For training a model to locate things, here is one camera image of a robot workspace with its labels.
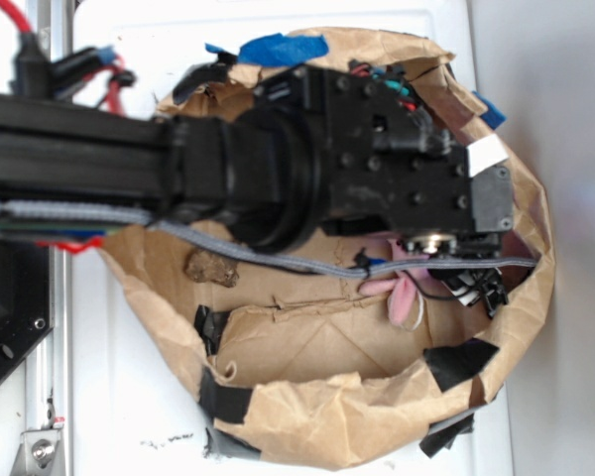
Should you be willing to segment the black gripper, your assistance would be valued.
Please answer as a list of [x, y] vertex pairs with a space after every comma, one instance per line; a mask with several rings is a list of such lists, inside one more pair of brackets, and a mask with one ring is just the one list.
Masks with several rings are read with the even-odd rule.
[[510, 173], [472, 169], [401, 75], [299, 65], [262, 81], [253, 116], [272, 131], [283, 179], [283, 239], [397, 239], [409, 253], [496, 258], [513, 226]]

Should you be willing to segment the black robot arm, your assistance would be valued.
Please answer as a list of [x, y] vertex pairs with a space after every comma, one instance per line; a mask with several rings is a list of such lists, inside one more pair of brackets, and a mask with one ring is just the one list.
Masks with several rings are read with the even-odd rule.
[[160, 219], [222, 223], [262, 253], [315, 231], [493, 255], [513, 225], [510, 174], [384, 81], [301, 65], [233, 121], [141, 121], [0, 95], [0, 234], [74, 238]]

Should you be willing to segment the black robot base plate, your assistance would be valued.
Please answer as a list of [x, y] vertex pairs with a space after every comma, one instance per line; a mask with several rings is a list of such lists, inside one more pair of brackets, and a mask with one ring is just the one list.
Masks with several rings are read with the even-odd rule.
[[50, 330], [49, 251], [0, 241], [0, 385]]

